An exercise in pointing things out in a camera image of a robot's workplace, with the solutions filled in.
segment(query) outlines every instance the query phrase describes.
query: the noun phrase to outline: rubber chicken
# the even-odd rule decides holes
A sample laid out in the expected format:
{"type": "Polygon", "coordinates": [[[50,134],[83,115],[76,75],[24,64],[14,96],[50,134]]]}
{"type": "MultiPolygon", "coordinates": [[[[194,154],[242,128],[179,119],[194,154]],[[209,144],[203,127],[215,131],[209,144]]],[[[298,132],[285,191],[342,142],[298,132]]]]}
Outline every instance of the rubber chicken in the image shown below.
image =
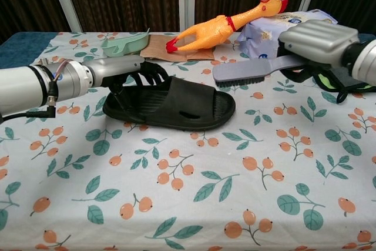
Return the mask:
{"type": "Polygon", "coordinates": [[[194,49],[209,49],[223,43],[233,32],[245,24],[261,17],[270,17],[282,13],[288,0],[261,0],[253,9],[235,16],[219,15],[214,19],[186,29],[166,44],[167,53],[194,49]],[[188,35],[196,34],[196,40],[181,47],[174,44],[188,35]]]}

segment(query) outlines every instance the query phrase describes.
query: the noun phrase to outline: table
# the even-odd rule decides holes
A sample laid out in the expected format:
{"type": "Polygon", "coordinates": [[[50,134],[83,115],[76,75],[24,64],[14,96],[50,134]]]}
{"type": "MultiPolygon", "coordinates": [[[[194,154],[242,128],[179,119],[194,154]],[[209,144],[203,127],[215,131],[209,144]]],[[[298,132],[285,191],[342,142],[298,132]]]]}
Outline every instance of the table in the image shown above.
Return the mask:
{"type": "MultiPolygon", "coordinates": [[[[55,36],[35,59],[102,58],[105,38],[55,36]]],[[[215,61],[158,61],[213,85],[244,60],[237,34],[215,61]]],[[[185,132],[106,117],[107,89],[58,103],[56,119],[0,126],[2,250],[341,250],[376,240],[376,95],[335,93],[274,73],[222,89],[236,113],[185,132]]]]}

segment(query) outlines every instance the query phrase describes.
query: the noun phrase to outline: scrub brush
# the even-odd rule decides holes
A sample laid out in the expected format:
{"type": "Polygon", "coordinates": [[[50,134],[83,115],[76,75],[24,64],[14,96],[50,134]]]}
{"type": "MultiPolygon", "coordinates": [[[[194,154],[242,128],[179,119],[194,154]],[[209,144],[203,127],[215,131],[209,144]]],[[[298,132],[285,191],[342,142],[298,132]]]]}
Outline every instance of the scrub brush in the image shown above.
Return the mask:
{"type": "Polygon", "coordinates": [[[308,61],[298,55],[286,55],[276,59],[249,59],[213,67],[213,77],[220,88],[249,85],[265,80],[267,75],[288,68],[304,67],[308,61]]]}

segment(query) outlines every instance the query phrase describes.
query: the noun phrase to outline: light green bowl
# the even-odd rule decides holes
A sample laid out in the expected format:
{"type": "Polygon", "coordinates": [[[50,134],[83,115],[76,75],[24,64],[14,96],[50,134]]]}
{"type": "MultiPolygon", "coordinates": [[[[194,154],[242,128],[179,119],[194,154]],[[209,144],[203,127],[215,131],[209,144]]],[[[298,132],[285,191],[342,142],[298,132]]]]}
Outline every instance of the light green bowl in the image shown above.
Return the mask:
{"type": "Polygon", "coordinates": [[[120,57],[144,49],[149,42],[149,29],[139,35],[113,40],[105,39],[101,48],[107,57],[120,57]]]}

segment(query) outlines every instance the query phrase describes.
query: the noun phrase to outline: brown paper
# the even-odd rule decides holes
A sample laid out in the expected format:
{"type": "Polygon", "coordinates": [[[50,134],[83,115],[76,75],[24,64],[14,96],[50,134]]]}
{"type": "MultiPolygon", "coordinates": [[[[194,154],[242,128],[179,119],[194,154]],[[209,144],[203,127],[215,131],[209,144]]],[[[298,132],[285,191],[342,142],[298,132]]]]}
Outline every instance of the brown paper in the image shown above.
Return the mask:
{"type": "MultiPolygon", "coordinates": [[[[157,58],[169,62],[186,62],[196,60],[214,60],[214,54],[211,49],[198,49],[192,51],[175,51],[167,53],[166,43],[172,40],[174,36],[150,35],[149,44],[141,50],[140,56],[144,58],[157,58]]],[[[194,35],[186,36],[176,42],[175,46],[180,47],[193,42],[196,39],[194,35]]]]}

